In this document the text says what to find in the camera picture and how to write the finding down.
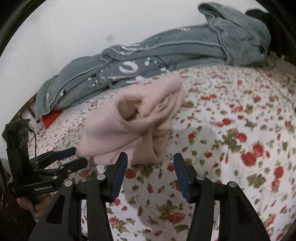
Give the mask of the pink knit sweater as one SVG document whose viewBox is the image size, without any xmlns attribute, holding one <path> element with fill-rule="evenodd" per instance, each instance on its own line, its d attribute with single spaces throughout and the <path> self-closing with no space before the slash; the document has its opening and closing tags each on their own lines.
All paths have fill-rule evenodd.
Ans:
<svg viewBox="0 0 296 241">
<path fill-rule="evenodd" d="M 89 114 L 76 156 L 111 165 L 125 152 L 131 165 L 160 163 L 184 98 L 179 74 L 120 90 Z"/>
</svg>

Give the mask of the grey patterned quilt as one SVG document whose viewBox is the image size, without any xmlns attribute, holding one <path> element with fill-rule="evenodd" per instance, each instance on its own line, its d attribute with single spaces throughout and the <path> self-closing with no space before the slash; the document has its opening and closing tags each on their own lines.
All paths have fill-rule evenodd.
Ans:
<svg viewBox="0 0 296 241">
<path fill-rule="evenodd" d="M 36 97 L 35 117 L 79 104 L 107 88 L 192 66 L 252 66 L 265 61 L 271 36 L 264 22 L 233 7 L 201 3 L 203 25 L 179 27 L 131 45 L 113 45 L 80 57 L 47 80 Z"/>
</svg>

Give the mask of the red pillow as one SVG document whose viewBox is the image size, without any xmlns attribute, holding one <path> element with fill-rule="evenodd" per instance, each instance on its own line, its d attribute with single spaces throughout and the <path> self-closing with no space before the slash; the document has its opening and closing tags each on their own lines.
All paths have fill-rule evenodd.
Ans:
<svg viewBox="0 0 296 241">
<path fill-rule="evenodd" d="M 52 110 L 48 114 L 42 116 L 42 122 L 46 130 L 61 115 L 62 112 L 62 110 Z"/>
</svg>

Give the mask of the black garment on chair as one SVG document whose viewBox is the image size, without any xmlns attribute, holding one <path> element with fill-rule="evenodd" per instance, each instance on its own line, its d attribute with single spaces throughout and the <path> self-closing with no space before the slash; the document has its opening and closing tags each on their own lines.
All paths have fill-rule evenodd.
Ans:
<svg viewBox="0 0 296 241">
<path fill-rule="evenodd" d="M 260 9 L 249 9 L 245 15 L 259 19 L 267 26 L 271 36 L 267 55 L 275 53 L 277 57 L 295 65 L 295 47 L 276 19 L 270 13 L 265 13 Z"/>
</svg>

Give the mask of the floral bed sheet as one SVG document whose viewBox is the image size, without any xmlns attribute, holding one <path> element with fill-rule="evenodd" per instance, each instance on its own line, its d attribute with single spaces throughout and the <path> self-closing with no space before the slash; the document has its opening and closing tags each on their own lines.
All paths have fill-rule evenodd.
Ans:
<svg viewBox="0 0 296 241">
<path fill-rule="evenodd" d="M 210 180 L 235 181 L 271 240 L 295 220 L 295 66 L 210 66 L 179 71 L 185 101 L 158 165 L 130 166 L 107 205 L 115 240 L 185 240 L 194 206 L 182 197 L 173 156 Z"/>
</svg>

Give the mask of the wooden bed headboard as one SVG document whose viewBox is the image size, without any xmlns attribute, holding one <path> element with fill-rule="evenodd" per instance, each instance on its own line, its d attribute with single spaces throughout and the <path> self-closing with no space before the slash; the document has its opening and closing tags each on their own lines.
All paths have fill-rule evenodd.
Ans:
<svg viewBox="0 0 296 241">
<path fill-rule="evenodd" d="M 37 93 L 34 94 L 14 115 L 11 119 L 12 121 L 24 120 L 28 119 L 29 127 L 33 130 L 39 130 L 43 127 L 43 123 L 41 119 L 35 120 L 36 113 L 35 113 L 35 105 L 36 105 L 36 97 Z"/>
</svg>

